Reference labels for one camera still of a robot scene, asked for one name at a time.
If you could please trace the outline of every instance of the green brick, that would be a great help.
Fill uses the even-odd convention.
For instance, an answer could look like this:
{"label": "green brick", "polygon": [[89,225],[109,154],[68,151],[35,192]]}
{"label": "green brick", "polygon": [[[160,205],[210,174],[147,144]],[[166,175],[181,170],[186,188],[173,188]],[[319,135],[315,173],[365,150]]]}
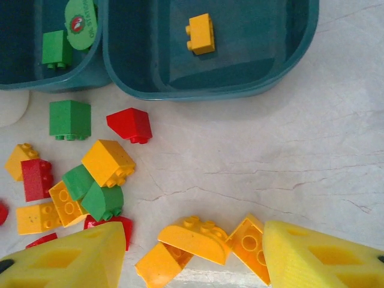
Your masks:
{"label": "green brick", "polygon": [[43,34],[43,64],[48,68],[66,68],[72,65],[72,47],[64,30]]}
{"label": "green brick", "polygon": [[49,103],[49,135],[85,140],[91,135],[91,105],[73,100]]}
{"label": "green brick", "polygon": [[63,175],[62,180],[67,186],[71,198],[75,201],[83,198],[95,182],[84,165],[78,165],[69,170]]}
{"label": "green brick", "polygon": [[119,216],[124,205],[120,186],[101,188],[94,182],[82,200],[82,206],[96,221]]}

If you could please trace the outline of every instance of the yellow brick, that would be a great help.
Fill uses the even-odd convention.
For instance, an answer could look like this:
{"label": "yellow brick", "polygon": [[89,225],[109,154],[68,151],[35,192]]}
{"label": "yellow brick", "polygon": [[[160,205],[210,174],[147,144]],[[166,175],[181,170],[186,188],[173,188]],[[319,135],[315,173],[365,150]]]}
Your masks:
{"label": "yellow brick", "polygon": [[263,249],[274,288],[384,288],[384,251],[280,221]]}
{"label": "yellow brick", "polygon": [[147,287],[162,288],[184,269],[192,257],[188,252],[158,243],[135,267]]}
{"label": "yellow brick", "polygon": [[97,140],[82,163],[100,187],[109,188],[124,184],[136,165],[123,147],[111,140]]}
{"label": "yellow brick", "polygon": [[62,226],[53,202],[17,208],[16,218],[20,235],[41,233]]}
{"label": "yellow brick", "polygon": [[215,51],[214,27],[209,14],[190,18],[190,24],[185,30],[191,37],[187,42],[188,50],[196,55]]}
{"label": "yellow brick", "polygon": [[85,219],[88,213],[81,207],[79,201],[72,200],[67,187],[60,181],[49,190],[55,204],[61,223],[64,227],[75,225]]}
{"label": "yellow brick", "polygon": [[4,257],[0,288],[117,288],[125,254],[120,222],[58,238]]}
{"label": "yellow brick", "polygon": [[248,214],[235,231],[228,237],[226,244],[232,252],[266,285],[271,283],[263,252],[264,225],[255,216]]}
{"label": "yellow brick", "polygon": [[206,260],[224,265],[230,249],[228,235],[213,221],[201,222],[197,216],[181,218],[165,227],[158,240]]}
{"label": "yellow brick", "polygon": [[4,168],[15,181],[23,181],[22,161],[39,158],[38,152],[33,150],[31,144],[17,144]]}

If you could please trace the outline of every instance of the white floor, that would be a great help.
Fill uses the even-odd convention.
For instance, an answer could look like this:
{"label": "white floor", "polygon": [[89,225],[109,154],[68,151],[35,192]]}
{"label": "white floor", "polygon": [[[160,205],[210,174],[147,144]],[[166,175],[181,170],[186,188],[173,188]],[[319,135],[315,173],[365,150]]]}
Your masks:
{"label": "white floor", "polygon": [[[4,163],[32,143],[56,180],[78,165],[96,139],[115,139],[137,163],[124,185],[124,216],[136,223],[121,287],[145,287],[134,264],[179,217],[197,214],[230,233],[248,212],[384,250],[384,1],[321,0],[319,27],[299,65],[273,90],[205,103],[144,102],[115,85],[75,94],[33,93],[25,116],[0,128]],[[92,137],[49,137],[49,102],[92,104]],[[105,116],[126,107],[149,112],[154,138],[122,141]],[[10,205],[0,257],[41,235],[19,236],[15,208],[23,184],[0,169]],[[82,225],[57,229],[59,236]],[[197,257],[169,287],[264,287],[233,255],[224,267]]]}

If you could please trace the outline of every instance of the yellow plastic toy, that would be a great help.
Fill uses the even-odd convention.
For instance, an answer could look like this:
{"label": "yellow plastic toy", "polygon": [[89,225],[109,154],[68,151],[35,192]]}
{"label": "yellow plastic toy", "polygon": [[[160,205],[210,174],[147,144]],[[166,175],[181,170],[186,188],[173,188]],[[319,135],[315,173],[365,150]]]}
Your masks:
{"label": "yellow plastic toy", "polygon": [[22,161],[39,158],[38,152],[29,143],[17,144],[4,168],[15,181],[23,181]]}
{"label": "yellow plastic toy", "polygon": [[117,288],[124,253],[122,224],[102,224],[4,257],[0,288]]}
{"label": "yellow plastic toy", "polygon": [[262,247],[263,228],[263,223],[248,214],[228,237],[226,244],[248,268],[269,285],[271,281]]}
{"label": "yellow plastic toy", "polygon": [[206,260],[224,265],[230,253],[227,233],[213,221],[201,222],[197,216],[181,218],[165,227],[158,240]]}
{"label": "yellow plastic toy", "polygon": [[280,221],[263,249],[273,288],[384,287],[384,251]]}
{"label": "yellow plastic toy", "polygon": [[147,287],[162,288],[184,269],[192,257],[188,252],[158,243],[135,267]]}
{"label": "yellow plastic toy", "polygon": [[60,181],[49,190],[55,204],[61,223],[68,227],[85,219],[88,213],[81,207],[79,201],[72,200],[67,187]]}
{"label": "yellow plastic toy", "polygon": [[97,140],[82,163],[100,187],[109,188],[124,184],[136,165],[119,142],[111,140]]}
{"label": "yellow plastic toy", "polygon": [[62,226],[53,202],[19,207],[16,218],[20,235],[41,233]]}
{"label": "yellow plastic toy", "polygon": [[190,24],[185,30],[191,37],[187,42],[189,51],[193,51],[196,55],[215,51],[214,27],[209,14],[190,18]]}

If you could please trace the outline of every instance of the red block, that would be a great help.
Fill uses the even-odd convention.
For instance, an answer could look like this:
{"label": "red block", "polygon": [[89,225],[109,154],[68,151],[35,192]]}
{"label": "red block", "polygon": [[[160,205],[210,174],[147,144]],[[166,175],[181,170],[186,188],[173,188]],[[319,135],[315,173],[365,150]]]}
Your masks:
{"label": "red block", "polygon": [[88,215],[85,218],[84,222],[84,230],[88,228],[93,228],[95,226],[102,225],[107,222],[121,222],[122,226],[124,228],[124,234],[125,234],[125,250],[128,251],[130,247],[130,241],[131,241],[131,236],[132,236],[132,231],[133,231],[133,221],[125,218],[123,216],[117,216],[117,217],[112,217],[108,221],[96,221],[92,216]]}
{"label": "red block", "polygon": [[26,249],[27,249],[27,248],[31,248],[31,247],[33,247],[33,246],[37,246],[37,245],[40,245],[40,244],[42,244],[42,243],[49,242],[49,241],[51,241],[51,240],[55,240],[55,239],[57,239],[57,238],[58,238],[57,234],[56,234],[56,233],[52,233],[52,234],[43,236],[43,237],[41,237],[41,238],[38,238],[36,241],[34,241],[34,242],[28,244],[25,248],[26,248]]}
{"label": "red block", "polygon": [[6,221],[8,217],[8,207],[0,201],[0,226]]}
{"label": "red block", "polygon": [[108,126],[131,143],[145,144],[152,138],[148,113],[135,108],[125,109],[107,116]]}
{"label": "red block", "polygon": [[49,198],[53,185],[52,165],[42,159],[22,161],[25,201]]}

